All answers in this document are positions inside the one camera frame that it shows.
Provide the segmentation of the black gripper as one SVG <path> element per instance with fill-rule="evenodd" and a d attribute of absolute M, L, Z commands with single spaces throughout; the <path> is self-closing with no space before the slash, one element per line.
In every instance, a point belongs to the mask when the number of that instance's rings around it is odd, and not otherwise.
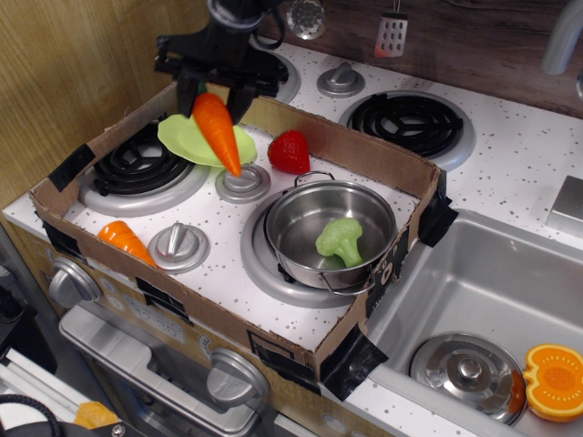
<path fill-rule="evenodd" d="M 182 116 L 191 116 L 199 81 L 231 88 L 227 109 L 234 125 L 240 123 L 256 96 L 277 96 L 279 59 L 251 46 L 249 39 L 248 33 L 236 34 L 218 25 L 157 38 L 154 68 L 177 78 L 177 108 Z"/>

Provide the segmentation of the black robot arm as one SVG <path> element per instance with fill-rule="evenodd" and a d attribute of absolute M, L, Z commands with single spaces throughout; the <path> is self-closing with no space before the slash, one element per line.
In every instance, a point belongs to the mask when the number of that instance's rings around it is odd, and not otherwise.
<path fill-rule="evenodd" d="M 241 121 L 257 97 L 276 97 L 280 83 L 288 78 L 286 66 L 270 45 L 250 43 L 266 15 L 272 15 L 285 33 L 277 10 L 278 1 L 208 1 L 209 23 L 185 35 L 159 36 L 155 69 L 177 81 L 181 115 L 189 117 L 202 86 L 211 83 L 229 89 L 227 109 L 232 121 Z"/>

